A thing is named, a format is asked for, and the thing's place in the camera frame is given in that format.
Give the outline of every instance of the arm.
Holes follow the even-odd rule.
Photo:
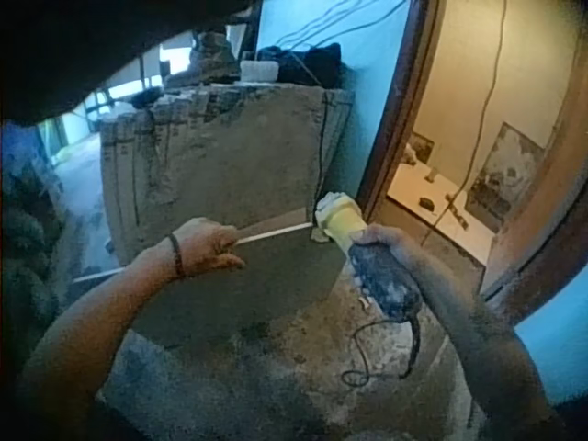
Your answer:
[[[188,276],[243,266],[227,251],[233,227],[190,220],[175,231]],[[80,436],[97,391],[142,306],[176,278],[169,239],[143,251],[125,270],[92,289],[64,312],[40,340],[18,382],[26,409],[65,436]]]
[[[515,436],[535,427],[546,431],[546,422],[560,430],[537,369],[512,326],[494,316],[480,297],[465,292],[444,264],[401,230],[370,225],[352,239],[389,245],[412,273],[456,348],[472,397],[494,427]]]

